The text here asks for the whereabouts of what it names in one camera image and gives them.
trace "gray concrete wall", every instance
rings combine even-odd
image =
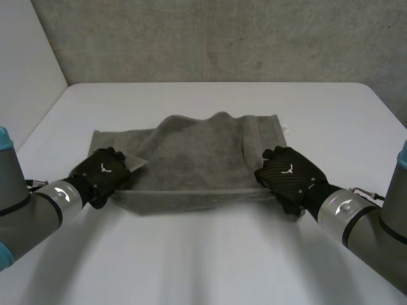
[[[68,83],[351,81],[407,124],[407,0],[32,0]]]

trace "gray towel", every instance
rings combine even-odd
[[[95,131],[89,151],[113,146],[139,159],[142,167],[111,200],[146,215],[274,200],[253,173],[277,145],[286,141],[276,115],[219,112],[206,120],[169,116],[155,129]]]

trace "white table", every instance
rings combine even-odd
[[[70,87],[18,152],[26,177],[55,180],[86,157],[94,129],[278,114],[287,143],[330,183],[385,194],[407,130],[357,83],[148,83]],[[246,204],[138,217],[108,204],[0,274],[0,304],[406,304],[309,214]]]

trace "white wall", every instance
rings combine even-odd
[[[18,149],[67,88],[29,0],[0,0],[0,126]]]

